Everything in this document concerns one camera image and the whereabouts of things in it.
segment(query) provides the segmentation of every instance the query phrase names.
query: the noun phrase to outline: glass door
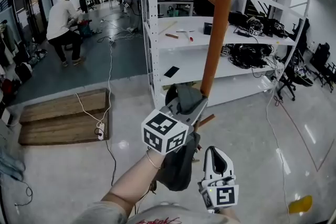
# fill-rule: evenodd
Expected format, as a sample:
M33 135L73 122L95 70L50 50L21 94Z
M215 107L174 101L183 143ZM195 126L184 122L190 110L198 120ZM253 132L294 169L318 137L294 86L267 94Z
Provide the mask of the glass door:
M18 20L26 41L42 43L46 38L38 0L14 0Z

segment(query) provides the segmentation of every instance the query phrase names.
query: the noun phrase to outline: yellow object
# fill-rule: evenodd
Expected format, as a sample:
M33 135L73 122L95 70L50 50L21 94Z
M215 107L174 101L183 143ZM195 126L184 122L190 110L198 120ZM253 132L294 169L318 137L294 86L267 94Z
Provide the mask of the yellow object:
M304 196L303 198L292 201L288 206L290 214L296 214L300 212L307 212L313 204L313 197L310 195Z

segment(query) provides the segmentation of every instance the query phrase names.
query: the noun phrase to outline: black pants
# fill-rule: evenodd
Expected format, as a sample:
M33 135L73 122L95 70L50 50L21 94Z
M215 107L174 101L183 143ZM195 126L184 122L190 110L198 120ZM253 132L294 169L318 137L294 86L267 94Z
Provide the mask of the black pants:
M57 55L61 59L62 62L65 62L67 58L65 58L62 45L68 45L72 44L72 59L77 60L80 55L80 45L82 43L80 39L80 35L72 32L67 31L65 34L48 40L50 44L53 45L53 47L56 50Z

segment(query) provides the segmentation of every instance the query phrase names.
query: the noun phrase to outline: black bag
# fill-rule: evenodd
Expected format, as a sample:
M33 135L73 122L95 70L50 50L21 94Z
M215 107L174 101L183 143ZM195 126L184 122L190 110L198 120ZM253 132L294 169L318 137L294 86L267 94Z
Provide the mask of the black bag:
M169 190L185 190L190 183L192 173L192 161L200 140L197 133L191 134L194 139L182 146L178 152L170 152L166 155L162 168L158 171L154 180L161 182Z
M15 73L18 75L22 83L30 79L32 75L32 73L30 73L30 70L24 63L21 63L20 65L15 67Z
M202 101L202 94L198 89L187 85L173 84L166 94L165 104L168 105L176 97L179 98L179 112L189 114ZM190 139L177 152L166 155L161 169L154 180L161 182L169 190L185 190L190 183L193 156L197 150L200 135L193 132L188 135Z

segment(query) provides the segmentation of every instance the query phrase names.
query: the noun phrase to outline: wooden pallet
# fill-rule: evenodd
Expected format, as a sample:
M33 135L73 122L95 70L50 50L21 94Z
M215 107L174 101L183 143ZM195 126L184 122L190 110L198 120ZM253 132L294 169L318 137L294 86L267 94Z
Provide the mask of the wooden pallet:
M84 109L101 119L108 108L106 89L79 94ZM24 108L21 145L60 145L99 141L97 121L83 112L76 95L30 105ZM108 113L103 120L105 140L109 139Z

